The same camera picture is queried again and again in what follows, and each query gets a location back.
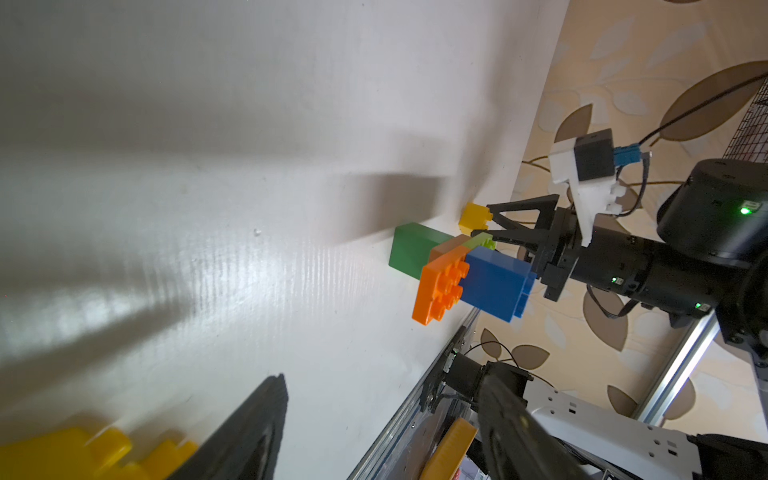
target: blue brick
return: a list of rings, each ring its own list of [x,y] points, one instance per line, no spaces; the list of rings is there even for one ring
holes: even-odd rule
[[[522,316],[536,280],[530,263],[484,247],[468,253],[466,262],[462,300],[505,322]]]

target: orange brick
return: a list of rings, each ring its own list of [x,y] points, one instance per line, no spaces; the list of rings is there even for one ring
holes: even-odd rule
[[[446,253],[455,249],[459,245],[463,245],[465,242],[468,242],[471,239],[472,239],[471,237],[461,234],[458,237],[453,237],[451,240],[448,240],[447,242],[440,243],[437,247],[433,248],[429,252],[429,262],[439,258],[442,255],[445,255]]]
[[[458,285],[467,276],[469,265],[464,261],[471,250],[460,245],[450,252],[427,263],[422,270],[419,291],[412,318],[428,325],[433,319],[440,321],[460,298],[463,289]]]

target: lime green brick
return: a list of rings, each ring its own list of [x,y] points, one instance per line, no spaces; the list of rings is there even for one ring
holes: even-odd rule
[[[493,235],[490,233],[478,233],[471,240],[464,242],[464,246],[470,249],[475,247],[485,247],[496,250],[496,242],[493,241]]]

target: yellow toy piece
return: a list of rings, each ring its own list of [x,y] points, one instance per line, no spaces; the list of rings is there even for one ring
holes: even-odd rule
[[[36,439],[0,447],[3,480],[165,480],[197,450],[194,442],[177,447],[160,444],[139,465],[118,462],[133,445],[120,430],[110,427],[99,436],[66,429]]]
[[[477,432],[471,423],[458,417],[440,440],[435,454],[424,465],[419,480],[451,480]]]
[[[491,209],[482,205],[467,204],[461,220],[458,221],[458,229],[464,235],[472,235],[473,230],[487,230],[490,220],[493,220]]]

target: wire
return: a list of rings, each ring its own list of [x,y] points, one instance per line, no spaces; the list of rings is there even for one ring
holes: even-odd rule
[[[626,305],[621,307],[621,310],[619,310],[619,313],[611,313],[607,311],[603,306],[600,304],[600,301],[598,301],[598,298],[594,295],[594,292],[592,291],[592,285],[587,285],[587,293],[589,293],[589,296],[592,298],[592,301],[595,305],[598,306],[600,311],[605,315],[606,317],[610,319],[620,319],[622,316],[626,316],[629,312],[632,311],[634,307],[637,306],[638,303],[640,303],[638,300],[630,300],[627,302]]]
[[[477,348],[477,347],[479,347],[479,346],[485,345],[486,343],[498,343],[499,345],[503,346],[503,347],[504,347],[504,350],[506,350],[506,351],[507,351],[507,353],[509,354],[509,356],[510,356],[510,357],[512,357],[512,358],[514,359],[514,357],[515,357],[515,356],[514,356],[514,355],[512,355],[512,352],[511,352],[511,351],[510,351],[510,350],[507,348],[507,346],[506,346],[504,343],[501,343],[501,342],[499,342],[499,341],[497,341],[497,340],[488,340],[488,341],[485,341],[485,342],[480,342],[480,343],[478,343],[477,345],[473,346],[471,349],[469,349],[469,350],[467,350],[466,352],[464,352],[464,355],[466,356],[466,355],[467,355],[468,353],[470,353],[472,350],[476,349],[476,348]]]
[[[438,403],[440,403],[440,400],[442,400],[442,399],[461,400],[463,402],[467,402],[469,405],[472,405],[472,406],[476,406],[477,405],[477,403],[475,403],[472,400],[464,397],[463,395],[458,395],[458,394],[455,394],[455,393],[441,393],[437,397],[436,405]]]
[[[516,365],[518,368],[521,368],[521,367],[518,365],[517,361],[516,361],[515,359],[513,359],[513,358],[508,358],[508,359],[499,360],[499,362],[508,362],[508,361],[510,361],[510,360],[511,360],[512,362],[515,362],[515,365]],[[544,377],[541,377],[541,376],[538,376],[538,375],[536,375],[535,373],[533,373],[533,372],[530,372],[530,371],[529,371],[528,373],[530,373],[531,375],[533,375],[533,376],[534,376],[534,377],[536,377],[537,379],[541,380],[542,382],[546,383],[547,385],[549,385],[549,386],[550,386],[550,387],[552,387],[553,389],[557,390],[557,387],[555,387],[554,385],[552,385],[552,384],[551,384],[551,383],[550,383],[550,382],[549,382],[549,381],[548,381],[546,378],[544,378]]]
[[[682,185],[685,182],[679,181],[679,180],[660,180],[657,182],[645,182],[646,185]],[[628,187],[636,187],[638,185],[642,185],[642,182],[637,182],[634,184],[627,184]]]
[[[739,84],[735,84],[731,88],[728,88],[726,90],[721,91],[719,94],[714,95],[713,97],[708,98],[707,100],[699,103],[695,107],[693,107],[693,108],[683,112],[682,114],[677,115],[675,118],[673,118],[672,120],[666,122],[665,124],[662,124],[659,128],[653,130],[648,135],[643,137],[639,142],[637,142],[637,144],[638,145],[644,144],[645,142],[649,141],[655,134],[658,134],[661,131],[663,131],[664,128],[670,127],[671,125],[676,124],[678,121],[683,120],[688,115],[701,110],[702,108],[706,107],[707,105],[709,105],[709,104],[711,104],[711,103],[713,103],[715,101],[720,100],[722,97],[725,97],[728,94],[732,94],[736,90],[739,90],[740,88],[744,88],[744,87],[746,87],[749,84],[755,83],[756,81],[763,80],[766,77],[768,77],[768,71],[765,72],[765,73],[762,73],[760,75],[757,75],[756,77],[749,78],[749,79],[747,79],[747,80],[745,80],[745,81],[743,81],[743,82],[741,82]],[[619,175],[621,175],[621,171],[623,169],[624,169],[623,167],[619,167],[616,170],[616,178],[617,179],[619,178]],[[632,206],[631,209],[629,209],[626,212],[622,212],[622,213],[618,214],[617,217],[626,217],[627,215],[631,215],[632,213],[634,213],[635,210],[640,208],[641,201],[643,200],[643,196],[645,195],[645,187],[648,185],[648,173],[649,173],[649,171],[650,171],[650,158],[643,157],[643,181],[640,184],[640,191],[637,192],[637,199],[635,200],[634,205]]]
[[[549,156],[545,155],[543,157],[532,158],[531,160],[523,160],[523,163],[524,164],[531,164],[532,165],[535,161],[544,160],[545,158],[549,158]]]
[[[531,165],[532,167],[541,168],[541,169],[542,169],[542,170],[544,170],[544,171],[547,171],[547,172],[549,172],[549,173],[552,173],[552,170],[549,170],[548,168],[546,168],[546,167],[545,167],[545,166],[543,166],[543,165],[539,165],[539,164],[532,164],[531,162],[523,162],[523,163],[524,163],[524,164],[526,164],[526,165]]]
[[[715,95],[713,97],[708,98],[707,100],[701,102],[700,104],[698,104],[697,106],[691,108],[690,110],[685,111],[682,114],[677,115],[675,118],[673,118],[672,120],[668,121],[666,124],[663,124],[659,128],[657,128],[656,130],[650,132],[648,135],[643,137],[643,139],[640,140],[637,143],[640,144],[640,145],[644,144],[645,142],[649,141],[650,138],[653,137],[655,134],[661,132],[664,128],[670,127],[671,125],[676,124],[678,121],[683,120],[688,115],[690,115],[692,113],[695,113],[695,112],[699,111],[700,109],[706,107],[707,105],[711,104],[712,102],[718,101],[722,97],[725,97],[728,94],[732,94],[736,90],[739,90],[740,88],[744,88],[744,87],[746,87],[749,84],[753,84],[756,81],[763,80],[766,77],[768,77],[768,71],[763,73],[763,74],[757,75],[756,77],[752,77],[752,78],[750,78],[748,80],[745,80],[745,81],[743,81],[743,82],[741,82],[739,84],[735,84],[731,88],[728,88],[726,90],[721,91],[719,94],[717,94],[717,95]]]
[[[648,186],[648,174],[650,173],[650,155],[643,155],[643,182],[640,184],[640,191],[637,192],[637,198],[634,200],[634,205],[632,205],[632,208],[627,210],[626,212],[621,212],[617,215],[617,217],[626,217],[627,215],[631,215],[634,213],[635,210],[640,208],[640,205],[642,204],[643,196],[645,195],[645,187]]]

